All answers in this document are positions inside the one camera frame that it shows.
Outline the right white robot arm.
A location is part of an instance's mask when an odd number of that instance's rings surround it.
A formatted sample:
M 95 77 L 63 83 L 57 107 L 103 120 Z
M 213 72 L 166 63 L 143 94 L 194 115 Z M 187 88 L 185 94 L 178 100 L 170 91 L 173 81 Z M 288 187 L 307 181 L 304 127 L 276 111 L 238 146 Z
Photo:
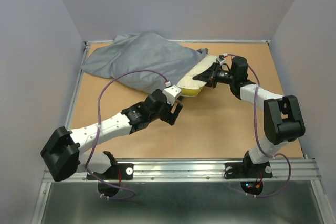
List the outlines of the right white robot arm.
M 225 175 L 228 179 L 253 178 L 258 174 L 270 177 L 270 160 L 284 157 L 279 150 L 306 131 L 297 97 L 263 89 L 259 80 L 249 80 L 249 71 L 253 69 L 247 59 L 233 54 L 207 56 L 190 71 L 194 81 L 207 87 L 215 88 L 219 83 L 229 85 L 236 98 L 253 105 L 253 116 L 257 115 L 257 109 L 263 111 L 264 137 L 259 138 L 254 130 L 256 147 L 248 150 L 241 162 L 228 165 Z

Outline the grey pillowcase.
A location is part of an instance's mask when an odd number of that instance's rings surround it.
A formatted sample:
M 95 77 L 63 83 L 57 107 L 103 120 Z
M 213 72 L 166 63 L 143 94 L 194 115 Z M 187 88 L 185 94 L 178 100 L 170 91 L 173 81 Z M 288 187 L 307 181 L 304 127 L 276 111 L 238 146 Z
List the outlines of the grey pillowcase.
M 152 93 L 164 88 L 165 80 L 178 82 L 208 54 L 166 40 L 153 32 L 122 34 L 96 49 L 81 70 L 96 77 L 119 81 L 130 88 Z

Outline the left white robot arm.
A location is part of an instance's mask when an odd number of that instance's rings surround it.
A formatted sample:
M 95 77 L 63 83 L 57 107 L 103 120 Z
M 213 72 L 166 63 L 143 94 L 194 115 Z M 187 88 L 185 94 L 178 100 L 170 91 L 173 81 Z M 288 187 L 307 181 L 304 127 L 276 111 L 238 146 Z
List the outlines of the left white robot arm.
M 157 89 L 143 102 L 104 121 L 79 129 L 68 130 L 64 126 L 55 129 L 40 152 L 53 180 L 60 182 L 83 172 L 92 158 L 88 151 L 101 143 L 143 130 L 155 120 L 174 125 L 183 107 L 176 103 L 181 92 L 177 86 Z

